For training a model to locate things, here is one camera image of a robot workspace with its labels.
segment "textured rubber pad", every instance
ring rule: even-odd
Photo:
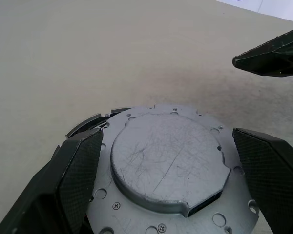
[[[293,148],[267,134],[235,129],[234,141],[253,199],[274,234],[293,234]]]

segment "screw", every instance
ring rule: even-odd
[[[161,223],[160,225],[157,226],[157,229],[160,233],[166,232],[166,225],[164,223]]]
[[[118,210],[121,207],[121,204],[119,202],[114,202],[113,209]]]

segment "beige surface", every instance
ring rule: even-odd
[[[0,221],[64,135],[110,108],[194,105],[293,146],[293,77],[231,64],[291,29],[213,0],[0,0]]]

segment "circular metal plate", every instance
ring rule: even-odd
[[[258,215],[249,209],[251,196],[244,174],[233,171],[241,164],[231,136],[232,129],[226,128],[213,117],[201,116],[192,108],[177,105],[156,105],[154,109],[132,108],[110,118],[107,123],[108,127],[103,129],[104,147],[94,184],[94,199],[87,211],[95,234],[102,233],[102,230],[115,234],[224,234],[228,230],[233,234],[251,233]],[[156,137],[152,139],[148,131]],[[180,138],[169,139],[179,135]],[[151,163],[142,160],[142,149],[145,146],[145,156],[149,157]],[[130,155],[134,153],[137,155],[130,161]],[[162,153],[165,160],[160,162]],[[180,173],[179,167],[186,168],[187,173]],[[141,178],[135,174],[137,169],[137,173],[144,173],[140,175]],[[226,181],[225,172],[230,169]],[[195,180],[194,175],[188,175],[189,172],[200,175]],[[219,199],[190,217],[185,217],[185,213],[180,210],[160,209],[155,212],[152,207],[145,205],[163,204],[165,201],[171,205],[182,201],[193,207],[206,196],[200,193],[200,187],[201,190],[210,189],[212,195],[224,183],[220,182],[223,179],[226,183]],[[136,197],[145,198],[146,203],[141,203]]]

